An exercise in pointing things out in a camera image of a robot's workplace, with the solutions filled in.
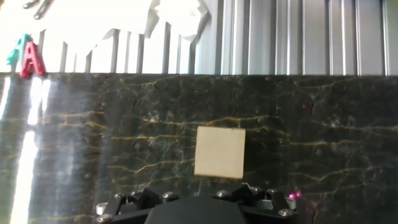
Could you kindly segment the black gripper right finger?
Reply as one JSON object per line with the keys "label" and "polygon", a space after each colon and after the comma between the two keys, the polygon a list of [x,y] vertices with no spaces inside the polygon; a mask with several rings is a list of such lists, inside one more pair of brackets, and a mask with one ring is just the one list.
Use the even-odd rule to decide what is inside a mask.
{"label": "black gripper right finger", "polygon": [[297,209],[290,207],[294,199],[285,198],[283,192],[277,189],[264,190],[260,187],[243,183],[234,190],[219,190],[213,198],[231,202],[238,206],[245,215],[270,218],[292,218]]}

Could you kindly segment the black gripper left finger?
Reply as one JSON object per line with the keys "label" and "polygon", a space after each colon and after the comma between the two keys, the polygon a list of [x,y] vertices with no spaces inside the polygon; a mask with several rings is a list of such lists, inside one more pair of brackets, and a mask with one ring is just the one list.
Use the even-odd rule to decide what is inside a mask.
{"label": "black gripper left finger", "polygon": [[160,187],[144,187],[128,194],[113,192],[107,202],[95,208],[95,223],[114,223],[117,216],[134,212],[150,212],[154,207],[178,200],[178,193]]}

